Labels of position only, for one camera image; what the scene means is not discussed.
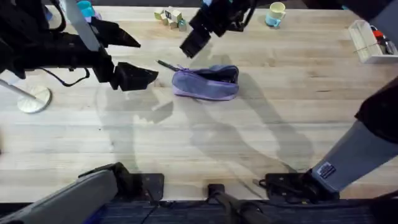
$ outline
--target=sticker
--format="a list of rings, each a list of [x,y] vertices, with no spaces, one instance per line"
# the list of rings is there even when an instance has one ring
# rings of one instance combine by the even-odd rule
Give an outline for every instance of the sticker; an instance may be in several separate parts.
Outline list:
[[[323,179],[327,179],[332,173],[336,172],[336,168],[332,166],[329,162],[325,162],[319,169],[317,170],[317,174]]]

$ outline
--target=toy block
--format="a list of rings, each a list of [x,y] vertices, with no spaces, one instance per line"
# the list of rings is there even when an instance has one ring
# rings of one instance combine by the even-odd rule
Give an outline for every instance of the toy block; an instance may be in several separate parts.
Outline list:
[[[177,22],[175,22],[175,21],[173,21],[171,19],[168,19],[168,20],[169,20],[169,26],[170,26],[171,29],[174,29],[174,28],[178,27],[178,23]]]
[[[181,19],[180,22],[178,22],[178,28],[180,31],[187,31],[187,22],[185,19]]]
[[[180,22],[182,20],[182,13],[178,10],[172,11],[172,20],[174,22]]]
[[[165,9],[164,14],[166,14],[166,17],[168,19],[172,19],[172,11],[173,9],[170,6],[167,9]]]
[[[157,19],[157,20],[162,20],[162,13],[164,12],[164,10],[163,10],[163,8],[162,7],[157,7],[156,9],[155,9],[155,18]]]
[[[160,18],[162,19],[162,24],[167,26],[169,24],[169,19],[166,17],[166,14],[162,13],[160,15]]]

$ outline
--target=round white base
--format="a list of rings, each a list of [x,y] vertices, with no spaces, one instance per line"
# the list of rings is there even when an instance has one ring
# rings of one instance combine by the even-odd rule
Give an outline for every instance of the round white base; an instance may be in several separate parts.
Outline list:
[[[35,96],[37,100],[24,96],[18,98],[18,108],[25,113],[38,113],[44,110],[51,102],[51,91],[44,86],[36,86],[26,92]]]

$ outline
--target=wooden tabletop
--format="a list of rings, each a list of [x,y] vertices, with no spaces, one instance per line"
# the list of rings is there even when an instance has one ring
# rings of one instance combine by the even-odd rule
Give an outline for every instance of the wooden tabletop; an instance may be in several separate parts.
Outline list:
[[[33,115],[18,111],[17,96],[0,89],[0,202],[33,202],[117,161],[131,172],[163,173],[167,200],[205,198],[209,183],[225,184],[237,198],[266,198],[253,179],[314,166],[352,125],[362,101],[398,69],[359,62],[347,31],[357,17],[349,11],[287,10],[280,29],[271,29],[266,10],[258,9],[244,33],[213,37],[189,59],[179,49],[188,32],[164,27],[153,8],[95,9],[142,45],[110,47],[114,62],[158,70],[159,77],[147,90],[123,93],[94,75],[66,88],[34,71],[13,81],[52,90],[50,106]],[[197,11],[180,10],[188,21]],[[174,96],[173,72],[158,59],[191,68],[237,65],[239,96],[225,102]],[[52,71],[68,82],[84,76],[82,69]],[[0,78],[16,80],[6,72]],[[398,188],[397,168],[397,159],[384,164],[342,197]]]

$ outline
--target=purple pouch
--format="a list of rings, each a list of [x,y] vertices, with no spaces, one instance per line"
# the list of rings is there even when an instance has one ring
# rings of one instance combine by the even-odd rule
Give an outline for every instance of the purple pouch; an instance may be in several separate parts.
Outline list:
[[[238,93],[239,69],[234,65],[214,65],[206,69],[177,71],[173,93],[206,100],[232,100]]]

